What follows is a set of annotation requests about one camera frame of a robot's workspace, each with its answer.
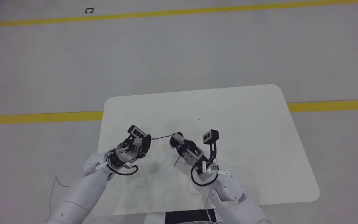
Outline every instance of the wire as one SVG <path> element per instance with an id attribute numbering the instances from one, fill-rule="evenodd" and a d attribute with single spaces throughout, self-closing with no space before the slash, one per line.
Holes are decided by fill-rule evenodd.
<path id="1" fill-rule="evenodd" d="M 260 224 L 262 221 L 267 221 L 267 222 L 269 222 L 269 224 L 271 224 L 270 220 L 268 220 L 267 218 L 260 220 L 257 224 Z"/>
<path id="2" fill-rule="evenodd" d="M 55 183 L 56 183 L 56 181 L 57 181 L 57 183 L 58 183 L 60 186 L 62 186 L 62 187 L 64 187 L 64 188 L 69 188 L 69 187 L 70 187 L 70 186 L 66 186 L 66 185 L 61 184 L 60 181 L 58 180 L 57 176 L 55 176 L 55 179 L 54 179 L 54 182 L 53 182 L 52 188 L 51 188 L 51 193 L 50 193 L 50 206 L 49 206 L 49 208 L 50 208 L 50 213 L 49 213 L 49 216 L 47 216 L 47 219 L 46 219 L 45 223 L 48 222 L 48 220 L 50 219 L 51 214 L 52 214 L 52 206 L 51 206 L 51 204 L 52 204 L 52 194 L 53 194 L 53 192 L 54 192 L 54 188 L 55 188 Z"/>
<path id="3" fill-rule="evenodd" d="M 131 173 L 129 173 L 129 174 L 122 174 L 122 173 L 120 173 L 120 172 L 115 171 L 109 164 L 107 164 L 107 167 L 108 167 L 112 172 L 114 172 L 115 174 L 118 174 L 118 175 L 121 175 L 121 176 L 130 176 L 130 175 L 135 174 L 135 173 L 139 170 L 138 166 L 137 166 L 137 165 L 134 165 L 134 166 L 132 166 L 132 168 L 133 168 L 133 167 L 135 168 L 135 170 L 134 170 L 133 172 L 131 172 Z"/>
<path id="4" fill-rule="evenodd" d="M 214 186 L 213 186 L 213 187 L 210 189 L 210 191 L 208 192 L 208 197 L 207 197 L 207 199 L 206 199 L 206 204 L 205 204 L 206 214 L 208 215 L 208 218 L 209 218 L 210 222 L 212 222 L 212 220 L 211 220 L 211 217 L 210 217 L 210 215 L 209 215 L 208 202 L 209 202 L 210 192 L 211 192 L 211 190 L 213 190 L 213 189 L 214 189 Z"/>
<path id="5" fill-rule="evenodd" d="M 196 182 L 194 180 L 194 177 L 192 175 L 192 172 L 194 171 L 194 168 L 195 168 L 195 166 L 193 166 L 191 168 L 191 170 L 190 170 L 190 177 L 191 177 L 191 181 L 193 181 L 193 183 L 196 184 L 197 186 L 208 186 L 208 185 L 212 184 L 213 182 L 215 182 L 217 180 L 217 178 L 219 177 L 219 166 L 216 165 L 217 171 L 216 171 L 216 176 L 215 176 L 214 180 L 212 180 L 212 181 L 210 181 L 210 182 L 208 182 L 206 184 L 199 184 L 198 182 Z"/>
<path id="6" fill-rule="evenodd" d="M 177 164 L 177 162 L 178 162 L 179 158 L 180 158 L 180 156 L 178 157 L 177 161 L 175 162 L 174 167 L 175 167 L 175 165 Z"/>
<path id="7" fill-rule="evenodd" d="M 163 136 L 163 137 L 159 137 L 159 138 L 152 138 L 152 140 L 157 140 L 157 139 L 161 139 L 161 138 L 168 138 L 168 137 L 171 137 L 171 135 L 170 136 Z"/>

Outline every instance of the gray floor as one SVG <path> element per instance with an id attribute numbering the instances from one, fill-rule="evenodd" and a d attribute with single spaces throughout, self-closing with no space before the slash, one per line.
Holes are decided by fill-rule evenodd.
<path id="1" fill-rule="evenodd" d="M 282 0 L 0 0 L 0 21 Z M 0 27 L 0 114 L 102 110 L 111 96 L 274 83 L 287 102 L 358 99 L 358 5 Z M 358 111 L 292 114 L 321 190 L 263 206 L 272 223 L 358 220 Z M 0 125 L 0 223 L 42 223 L 101 122 Z M 66 189 L 55 187 L 55 206 Z M 144 215 L 85 223 L 142 223 Z"/>

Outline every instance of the white tabletop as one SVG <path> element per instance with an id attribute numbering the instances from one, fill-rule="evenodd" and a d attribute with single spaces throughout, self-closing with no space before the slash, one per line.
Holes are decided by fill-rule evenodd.
<path id="1" fill-rule="evenodd" d="M 259 204 L 314 201 L 317 182 L 281 90 L 275 85 L 112 97 L 105 103 L 98 152 L 117 146 L 136 125 L 152 137 L 183 135 L 209 156 L 202 135 L 219 131 L 217 159 Z M 132 176 L 115 176 L 95 215 L 203 209 L 207 191 L 190 179 L 169 138 L 152 142 Z"/>

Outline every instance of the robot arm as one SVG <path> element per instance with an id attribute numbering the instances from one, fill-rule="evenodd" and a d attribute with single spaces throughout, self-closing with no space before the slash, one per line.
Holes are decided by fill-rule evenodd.
<path id="1" fill-rule="evenodd" d="M 210 145 L 210 157 L 207 159 L 203 151 L 193 142 L 186 139 L 182 133 L 172 135 L 169 144 L 175 148 L 178 154 L 192 166 L 191 178 L 198 186 L 211 188 L 209 197 L 215 205 L 225 224 L 268 224 L 270 221 L 238 183 L 227 172 L 219 170 L 214 163 L 216 158 L 216 141 L 219 139 L 217 130 L 210 130 L 202 137 L 204 144 Z M 193 171 L 203 182 L 197 183 L 193 177 Z M 228 207 L 225 202 L 236 201 L 237 205 Z"/>
<path id="2" fill-rule="evenodd" d="M 93 153 L 85 162 L 82 171 L 84 177 L 75 181 L 58 208 L 51 215 L 48 224 L 80 224 L 95 207 L 102 193 L 106 189 L 107 181 L 114 174 L 132 175 L 132 173 L 119 173 L 124 168 L 131 169 L 126 163 L 133 163 L 146 156 L 151 143 L 151 136 L 146 135 L 139 128 L 132 125 L 128 133 L 130 136 L 116 148 L 106 153 Z"/>

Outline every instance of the yellow line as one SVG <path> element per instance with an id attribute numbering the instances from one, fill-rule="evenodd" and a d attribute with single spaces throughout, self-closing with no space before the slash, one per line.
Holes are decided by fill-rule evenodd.
<path id="1" fill-rule="evenodd" d="M 102 120 L 102 111 L 69 112 L 52 114 L 18 114 L 0 116 L 0 124 L 25 124 L 47 122 L 87 122 Z"/>
<path id="2" fill-rule="evenodd" d="M 291 113 L 314 111 L 358 110 L 358 100 L 290 102 L 287 104 Z"/>
<path id="3" fill-rule="evenodd" d="M 289 102 L 291 113 L 314 111 L 358 110 L 358 100 Z M 102 111 L 68 112 L 53 114 L 0 115 L 0 124 L 26 124 L 47 122 L 88 122 L 102 120 Z"/>
<path id="4" fill-rule="evenodd" d="M 298 8 L 311 6 L 330 6 L 338 4 L 357 4 L 358 0 L 320 0 L 308 2 L 286 2 L 274 4 L 258 4 L 252 6 L 227 6 L 215 8 L 192 8 L 187 10 L 168 10 L 157 12 L 135 12 L 125 14 L 109 14 L 98 16 L 81 16 L 68 18 L 44 18 L 39 20 L 19 20 L 19 21 L 3 21 L 0 26 L 26 26 L 35 24 L 58 24 L 62 22 L 87 22 L 98 20 L 121 20 L 125 18 L 143 18 L 143 17 L 157 17 L 157 16 L 174 16 L 187 14 L 203 14 L 216 12 L 238 12 L 238 11 L 253 11 L 253 10 L 274 10 L 279 8 Z"/>

